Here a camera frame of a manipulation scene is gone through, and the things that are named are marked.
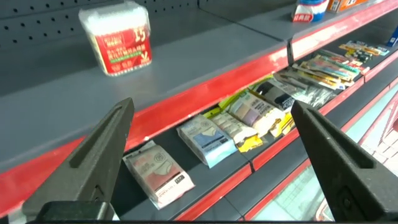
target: cotton swab container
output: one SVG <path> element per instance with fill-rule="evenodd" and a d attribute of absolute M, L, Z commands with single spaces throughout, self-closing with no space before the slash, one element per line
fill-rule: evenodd
<path fill-rule="evenodd" d="M 148 11 L 134 1 L 79 12 L 97 61 L 116 77 L 151 63 Z"/>

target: yellow package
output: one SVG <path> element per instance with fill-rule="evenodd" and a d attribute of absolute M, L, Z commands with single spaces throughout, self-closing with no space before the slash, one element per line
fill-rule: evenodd
<path fill-rule="evenodd" d="M 231 136 L 240 152 L 247 152 L 262 144 L 254 128 L 246 126 L 225 111 L 221 112 L 221 108 L 215 108 L 204 116 Z"/>

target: red label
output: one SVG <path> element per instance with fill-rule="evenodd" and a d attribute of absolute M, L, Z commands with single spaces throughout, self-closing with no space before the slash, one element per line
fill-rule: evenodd
<path fill-rule="evenodd" d="M 95 37 L 107 73 L 119 73 L 152 60 L 147 27 Z"/>
<path fill-rule="evenodd" d="M 294 15 L 293 22 L 311 22 L 313 19 L 313 14 L 299 13 Z"/>

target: light blue package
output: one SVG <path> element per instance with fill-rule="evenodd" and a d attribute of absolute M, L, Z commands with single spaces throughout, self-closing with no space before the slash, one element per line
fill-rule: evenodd
<path fill-rule="evenodd" d="M 188 147 L 209 168 L 238 150 L 231 137 L 201 114 L 178 127 L 177 131 Z"/>

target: white lid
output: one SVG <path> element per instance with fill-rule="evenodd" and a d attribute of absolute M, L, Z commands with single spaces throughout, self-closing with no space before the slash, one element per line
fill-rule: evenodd
<path fill-rule="evenodd" d="M 81 10 L 79 19 L 86 31 L 93 35 L 112 34 L 142 26 L 148 26 L 149 29 L 146 8 L 134 1 Z"/>

